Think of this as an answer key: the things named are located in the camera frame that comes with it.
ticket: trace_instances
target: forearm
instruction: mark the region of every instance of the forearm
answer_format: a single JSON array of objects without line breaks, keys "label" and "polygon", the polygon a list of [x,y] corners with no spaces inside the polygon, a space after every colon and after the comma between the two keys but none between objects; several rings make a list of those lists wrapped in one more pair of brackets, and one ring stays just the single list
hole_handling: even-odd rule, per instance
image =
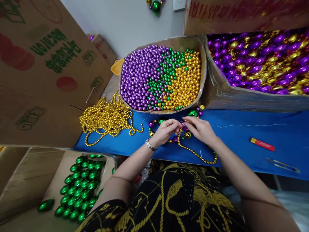
[{"label": "forearm", "polygon": [[242,198],[282,206],[261,179],[220,139],[212,147],[230,181]]},{"label": "forearm", "polygon": [[[157,149],[158,145],[149,140],[149,143],[153,148]],[[145,168],[146,164],[153,155],[153,151],[143,144],[136,152],[134,152],[129,158],[124,161],[120,167],[113,174],[114,177],[125,179],[129,182],[133,182],[141,171]]]}]

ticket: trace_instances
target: person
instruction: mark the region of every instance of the person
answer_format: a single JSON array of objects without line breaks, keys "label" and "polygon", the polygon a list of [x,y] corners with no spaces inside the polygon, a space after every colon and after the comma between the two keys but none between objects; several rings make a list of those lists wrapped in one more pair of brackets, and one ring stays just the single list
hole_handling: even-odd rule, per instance
[{"label": "person", "polygon": [[[146,144],[128,157],[106,182],[77,231],[300,231],[293,218],[259,177],[235,155],[209,122],[184,117],[186,127],[210,146],[239,195],[244,219],[220,192],[213,167],[171,163],[151,173],[132,198],[132,182],[153,155]],[[161,123],[149,139],[153,149],[179,132],[181,123]]]}]

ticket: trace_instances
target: silver watch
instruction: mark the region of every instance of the silver watch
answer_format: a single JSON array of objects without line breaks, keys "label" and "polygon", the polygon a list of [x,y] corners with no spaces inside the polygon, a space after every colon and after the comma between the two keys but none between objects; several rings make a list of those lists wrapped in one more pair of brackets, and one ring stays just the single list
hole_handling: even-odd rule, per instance
[{"label": "silver watch", "polygon": [[152,150],[153,152],[156,152],[158,149],[154,149],[153,147],[152,147],[152,145],[149,143],[149,139],[147,139],[146,141],[145,141],[145,143],[146,143],[146,145],[150,148],[150,150]]}]

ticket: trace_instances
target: blue tablecloth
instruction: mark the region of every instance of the blue tablecloth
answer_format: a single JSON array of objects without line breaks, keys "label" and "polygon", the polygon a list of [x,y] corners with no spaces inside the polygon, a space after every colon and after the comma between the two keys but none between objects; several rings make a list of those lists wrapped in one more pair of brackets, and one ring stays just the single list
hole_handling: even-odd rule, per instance
[{"label": "blue tablecloth", "polygon": [[[184,114],[185,112],[181,111],[168,115],[167,118],[182,120],[181,117]],[[140,129],[140,124],[144,120],[143,133],[130,136],[129,130],[122,130],[117,137],[107,135],[99,143],[90,147],[85,145],[86,135],[82,133],[74,149],[130,156],[149,138],[148,122],[158,119],[158,117],[153,114],[134,112],[133,123],[135,128]],[[309,180],[309,111],[264,113],[210,110],[204,111],[202,119],[210,122],[217,136],[252,170]],[[94,132],[89,136],[89,142],[95,142],[99,137]],[[274,152],[269,151],[250,143],[251,137],[275,146],[276,150]],[[212,151],[194,136],[182,140],[181,143],[196,153],[201,153],[204,159],[213,161]],[[299,169],[300,173],[276,167],[268,163],[266,157],[293,166]],[[159,147],[153,158],[205,165],[191,152],[174,143]],[[217,162],[215,166],[220,167],[220,162]]]}]

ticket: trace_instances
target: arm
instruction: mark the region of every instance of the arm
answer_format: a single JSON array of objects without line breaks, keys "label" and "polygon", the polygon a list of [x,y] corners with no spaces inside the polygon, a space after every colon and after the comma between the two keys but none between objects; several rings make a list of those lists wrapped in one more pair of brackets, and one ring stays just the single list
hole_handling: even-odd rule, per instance
[{"label": "arm", "polygon": [[[178,134],[181,127],[182,124],[175,119],[164,121],[153,137],[150,138],[149,143],[153,148],[157,149],[160,145],[165,144],[169,140],[171,134]],[[128,206],[132,196],[132,182],[144,169],[153,153],[154,152],[151,151],[146,144],[143,144],[136,152],[127,158],[115,171],[113,176],[105,183],[104,189],[91,211],[101,204],[114,199],[123,200]]]},{"label": "arm", "polygon": [[300,231],[289,212],[269,188],[215,135],[209,122],[195,117],[184,119],[193,135],[217,153],[227,176],[241,197],[246,223],[252,231]]}]

